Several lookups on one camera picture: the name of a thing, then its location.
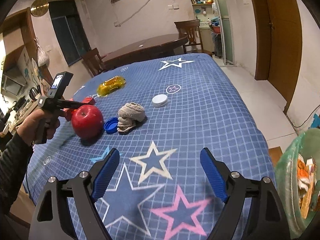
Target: hanging bag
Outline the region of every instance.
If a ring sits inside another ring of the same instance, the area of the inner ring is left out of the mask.
[[[38,66],[40,67],[49,63],[49,55],[40,47],[38,38],[36,38],[35,41],[38,50]]]

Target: tiled floor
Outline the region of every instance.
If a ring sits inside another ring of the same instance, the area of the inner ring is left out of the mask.
[[[280,146],[285,152],[297,136],[283,113],[285,99],[268,81],[255,80],[241,67],[225,66],[222,70],[238,90],[269,148]]]
[[[224,66],[224,63],[223,63],[223,59],[222,58],[219,58],[215,55],[212,56],[214,61],[219,65],[219,66]]]

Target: brass gong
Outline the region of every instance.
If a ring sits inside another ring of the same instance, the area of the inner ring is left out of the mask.
[[[49,3],[47,0],[35,0],[31,5],[31,14],[35,17],[41,17],[49,10]]]

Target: white lid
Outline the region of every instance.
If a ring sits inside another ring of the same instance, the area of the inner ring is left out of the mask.
[[[161,106],[168,101],[167,95],[161,94],[153,97],[152,104],[155,106]]]

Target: small screen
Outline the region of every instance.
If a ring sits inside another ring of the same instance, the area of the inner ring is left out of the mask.
[[[62,77],[63,77],[63,75],[56,76],[56,78],[54,79],[53,84],[51,86],[51,89],[57,89],[58,88],[58,85],[59,85]]]

